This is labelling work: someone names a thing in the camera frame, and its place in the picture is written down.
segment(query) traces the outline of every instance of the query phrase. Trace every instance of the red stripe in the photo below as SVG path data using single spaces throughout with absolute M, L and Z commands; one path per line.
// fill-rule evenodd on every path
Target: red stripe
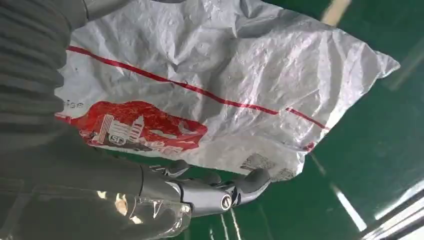
M 324 125 L 323 125 L 322 123 L 320 123 L 319 121 L 314 120 L 314 119 L 310 118 L 309 116 L 306 116 L 305 114 L 301 113 L 300 111 L 296 111 L 296 110 L 294 110 L 293 108 L 290 108 L 290 107 L 287 107 L 285 110 L 286 110 L 287 112 L 292 113 L 292 114 L 296 114 L 297 116 L 299 116 L 299 117 L 301 117 L 301 118 L 304 118 L 304 119 L 308 120 L 308 121 L 309 121 L 309 122 L 311 122 L 311 123 L 316 124 L 318 127 L 322 128 L 322 129 L 330 130 L 330 128 L 328 128 L 328 127 L 324 126 Z
M 164 77 L 155 75 L 151 72 L 144 71 L 140 68 L 137 68 L 135 66 L 131 66 L 131 65 L 119 62 L 119 61 L 114 61 L 114 60 L 110 60 L 110 59 L 107 59 L 107 58 L 103 58 L 101 56 L 97 56 L 94 53 L 92 53 L 88 50 L 85 50 L 83 48 L 77 47 L 77 46 L 69 46 L 68 50 L 72 51 L 72 52 L 79 53 L 79 54 L 84 54 L 84 55 L 90 56 L 90 57 L 92 57 L 92 58 L 94 58 L 94 59 L 96 59 L 99 62 L 102 62 L 104 64 L 114 66 L 114 67 L 123 68 L 123 69 L 126 69 L 126 70 L 129 70 L 131 72 L 140 74 L 140 75 L 142 75 L 146 78 L 150 78 L 150 79 L 153 79 L 153 80 L 158 81 L 158 82 L 173 83 L 173 84 L 178 85 L 180 87 L 183 87 L 185 89 L 188 89 L 188 90 L 194 91 L 196 93 L 202 94 L 204 96 L 207 96 L 207 97 L 209 97 L 209 98 L 211 98 L 211 99 L 213 99 L 213 100 L 215 100 L 215 101 L 217 101 L 218 103 L 221 103 L 221 104 L 231 105 L 231 106 L 238 107 L 238 108 L 255 109 L 255 110 L 258 110 L 258 111 L 261 111 L 261 112 L 264 112 L 264 113 L 267 113 L 267 114 L 271 114 L 271 115 L 277 115 L 278 114 L 277 111 L 265 108 L 263 106 L 258 106 L 258 105 L 254 105 L 254 104 L 239 103 L 239 102 L 230 101 L 230 100 L 227 100 L 227 99 L 222 99 L 222 98 L 216 96 L 215 94 L 213 94 L 210 91 L 206 91 L 204 89 L 198 88 L 198 87 L 193 86 L 193 85 L 189 85 L 187 83 L 172 81 L 172 80 L 166 79 Z M 286 108 L 285 110 L 288 111 L 288 112 L 294 113 L 297 116 L 304 118 L 304 119 L 316 124 L 317 126 L 321 127 L 322 129 L 328 129 L 327 127 L 325 127 L 323 124 L 319 123 L 318 121 L 315 121 L 314 119 L 312 119 L 312 118 L 306 116 L 305 114 L 298 112 L 298 111 L 296 111 L 292 108 Z

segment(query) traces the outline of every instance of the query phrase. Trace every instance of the robotic hand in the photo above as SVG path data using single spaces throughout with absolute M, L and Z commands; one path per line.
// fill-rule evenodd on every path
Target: robotic hand
M 166 167 L 153 165 L 149 168 L 177 191 L 182 203 L 190 204 L 193 217 L 221 214 L 231 207 L 249 203 L 258 198 L 271 182 L 269 173 L 262 168 L 253 170 L 244 178 L 224 183 L 215 172 L 203 179 L 178 178 L 190 168 L 184 160 Z

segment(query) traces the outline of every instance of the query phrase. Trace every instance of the transparent plastic cover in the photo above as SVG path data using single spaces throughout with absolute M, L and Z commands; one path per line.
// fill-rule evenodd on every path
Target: transparent plastic cover
M 0 179 L 2 240 L 153 240 L 174 237 L 190 224 L 191 208 L 180 202 L 60 186 L 23 186 Z

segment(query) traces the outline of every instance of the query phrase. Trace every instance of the green floor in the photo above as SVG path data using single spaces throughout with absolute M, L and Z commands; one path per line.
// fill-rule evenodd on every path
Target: green floor
M 270 3 L 319 19 L 330 1 Z M 193 219 L 176 239 L 357 239 L 360 231 L 331 185 L 370 226 L 379 211 L 424 179 L 424 1 L 352 0 L 338 27 L 391 55 L 402 68 L 380 80 L 313 151 L 325 174 L 309 157 L 295 179 L 272 184 L 233 214 Z

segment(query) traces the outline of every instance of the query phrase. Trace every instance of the floor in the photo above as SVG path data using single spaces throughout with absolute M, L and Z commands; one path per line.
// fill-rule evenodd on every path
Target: floor
M 306 160 L 258 201 L 192 219 L 178 240 L 358 239 L 388 210 L 424 188 L 424 2 L 269 0 L 367 42 L 402 67 L 379 80 Z M 125 155 L 135 161 L 152 161 Z M 201 175 L 204 169 L 195 169 Z M 232 173 L 224 172 L 224 178 Z

